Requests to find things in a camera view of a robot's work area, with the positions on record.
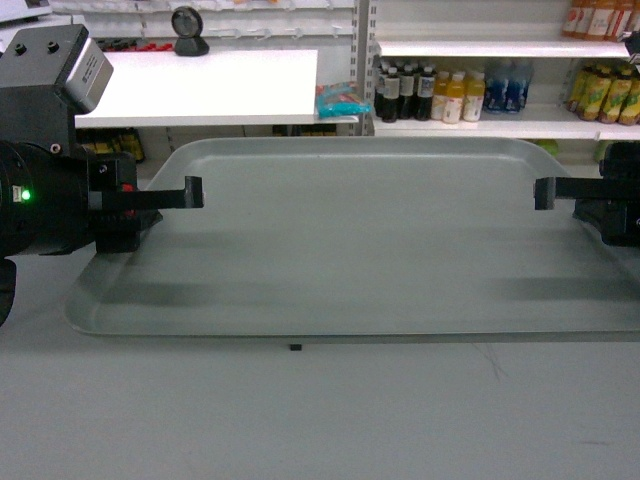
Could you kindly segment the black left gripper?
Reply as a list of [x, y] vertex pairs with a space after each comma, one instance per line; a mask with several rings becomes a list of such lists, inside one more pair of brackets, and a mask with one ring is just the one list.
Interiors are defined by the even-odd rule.
[[135, 158], [126, 152], [98, 154], [89, 163], [89, 190], [99, 192], [99, 210], [89, 212], [98, 253], [136, 251], [143, 231], [160, 222], [160, 209], [204, 206], [201, 177], [186, 176], [182, 190], [138, 190]]

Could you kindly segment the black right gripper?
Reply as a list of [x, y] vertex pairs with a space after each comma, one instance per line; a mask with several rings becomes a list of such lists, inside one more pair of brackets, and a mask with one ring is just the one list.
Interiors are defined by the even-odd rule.
[[556, 199], [574, 199], [573, 216], [592, 225], [600, 233], [603, 243], [638, 247], [639, 143], [609, 143], [599, 156], [599, 173], [603, 179], [537, 179], [534, 183], [534, 209], [552, 210]]

